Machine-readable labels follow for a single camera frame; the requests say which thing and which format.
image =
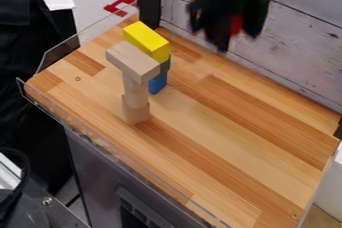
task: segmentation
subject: white wall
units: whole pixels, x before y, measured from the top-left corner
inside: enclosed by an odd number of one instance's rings
[[[315,203],[342,222],[342,144],[318,189]]]

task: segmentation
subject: green block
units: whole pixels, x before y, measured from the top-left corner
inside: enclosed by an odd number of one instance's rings
[[[165,73],[168,70],[170,70],[171,67],[171,55],[169,56],[169,59],[166,60],[165,62],[160,64],[160,73]]]

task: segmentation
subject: blue block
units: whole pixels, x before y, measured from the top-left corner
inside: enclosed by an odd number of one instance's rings
[[[152,95],[158,94],[167,85],[167,72],[159,74],[148,83],[148,90]]]

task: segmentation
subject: red tape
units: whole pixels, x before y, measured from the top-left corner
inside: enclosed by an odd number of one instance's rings
[[[136,7],[135,0],[117,0],[114,3],[105,6],[104,9],[108,12],[115,13],[115,15],[117,16],[124,17],[125,15],[127,15],[127,12],[117,8],[117,6],[121,3],[129,4]]]

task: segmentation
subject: wooden block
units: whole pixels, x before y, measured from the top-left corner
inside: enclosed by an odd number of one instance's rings
[[[141,51],[164,63],[169,59],[171,44],[154,30],[138,21],[123,29],[124,39]]]
[[[147,84],[138,84],[125,74],[123,76],[123,81],[125,87],[126,104],[135,109],[146,106],[148,103]]]
[[[121,42],[106,52],[107,60],[139,84],[146,84],[160,74],[160,64],[128,42]]]
[[[170,67],[171,67],[171,55],[169,55],[168,60],[160,64],[160,74],[168,72],[170,70]]]
[[[122,96],[122,108],[126,117],[126,122],[129,125],[135,125],[139,122],[148,120],[150,118],[150,104],[147,103],[142,108],[132,108],[128,106],[126,96]]]

